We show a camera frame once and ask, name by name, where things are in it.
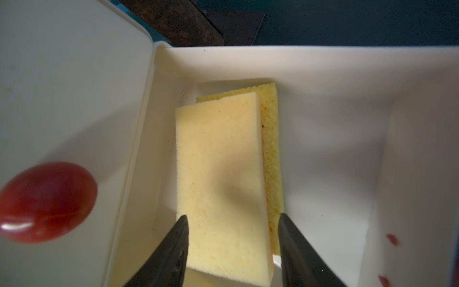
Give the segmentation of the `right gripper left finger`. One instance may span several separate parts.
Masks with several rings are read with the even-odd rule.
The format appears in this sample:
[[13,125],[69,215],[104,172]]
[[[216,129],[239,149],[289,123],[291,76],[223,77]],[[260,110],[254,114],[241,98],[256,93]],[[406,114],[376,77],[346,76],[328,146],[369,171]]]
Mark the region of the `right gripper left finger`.
[[189,225],[181,216],[125,287],[181,287],[189,246]]

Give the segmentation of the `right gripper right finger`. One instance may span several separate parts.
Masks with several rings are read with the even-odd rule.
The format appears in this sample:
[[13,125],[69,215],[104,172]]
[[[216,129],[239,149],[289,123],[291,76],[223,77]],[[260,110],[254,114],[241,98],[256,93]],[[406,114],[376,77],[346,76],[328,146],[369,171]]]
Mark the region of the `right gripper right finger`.
[[345,287],[287,214],[278,226],[284,287]]

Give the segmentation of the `pale yellow foam sponge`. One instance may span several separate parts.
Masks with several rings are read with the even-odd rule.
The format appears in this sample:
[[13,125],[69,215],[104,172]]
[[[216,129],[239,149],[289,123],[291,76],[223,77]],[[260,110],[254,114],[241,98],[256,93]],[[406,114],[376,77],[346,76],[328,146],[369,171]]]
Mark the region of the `pale yellow foam sponge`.
[[267,287],[274,272],[255,93],[176,109],[177,214],[188,218],[187,266]]

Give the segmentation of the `red top drawer knob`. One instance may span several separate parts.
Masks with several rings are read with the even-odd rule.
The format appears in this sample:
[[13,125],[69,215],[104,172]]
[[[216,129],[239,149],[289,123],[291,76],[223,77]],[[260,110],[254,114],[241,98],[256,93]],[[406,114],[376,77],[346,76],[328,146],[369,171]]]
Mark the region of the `red top drawer knob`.
[[97,195],[96,180],[79,165],[31,167],[1,190],[1,235],[20,243],[57,239],[88,217]]

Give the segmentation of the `bright yellow porous sponge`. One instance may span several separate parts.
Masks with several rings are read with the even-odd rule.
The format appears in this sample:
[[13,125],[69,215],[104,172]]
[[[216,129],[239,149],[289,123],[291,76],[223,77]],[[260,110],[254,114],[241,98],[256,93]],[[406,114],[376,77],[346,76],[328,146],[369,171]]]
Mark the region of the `bright yellow porous sponge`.
[[197,103],[218,100],[245,93],[256,93],[261,104],[262,151],[268,221],[273,255],[280,255],[279,218],[284,213],[282,171],[280,162],[279,102],[274,83],[211,94],[196,99]]

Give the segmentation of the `white three-drawer cabinet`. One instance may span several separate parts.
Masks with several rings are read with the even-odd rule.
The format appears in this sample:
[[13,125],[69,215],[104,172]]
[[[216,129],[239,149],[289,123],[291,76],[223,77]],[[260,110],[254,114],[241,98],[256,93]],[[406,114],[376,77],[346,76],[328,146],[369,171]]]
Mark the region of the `white three-drawer cabinet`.
[[86,168],[96,204],[45,243],[1,239],[4,287],[105,287],[154,45],[109,1],[1,2],[1,184],[49,161]]

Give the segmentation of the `pink cherry blossom tree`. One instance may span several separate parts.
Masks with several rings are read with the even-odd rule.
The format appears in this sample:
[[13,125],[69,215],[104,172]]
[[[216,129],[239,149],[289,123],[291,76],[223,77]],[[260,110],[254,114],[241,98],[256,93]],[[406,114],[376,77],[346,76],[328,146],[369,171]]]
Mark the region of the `pink cherry blossom tree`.
[[198,1],[119,1],[176,47],[254,45],[266,14],[202,10]]

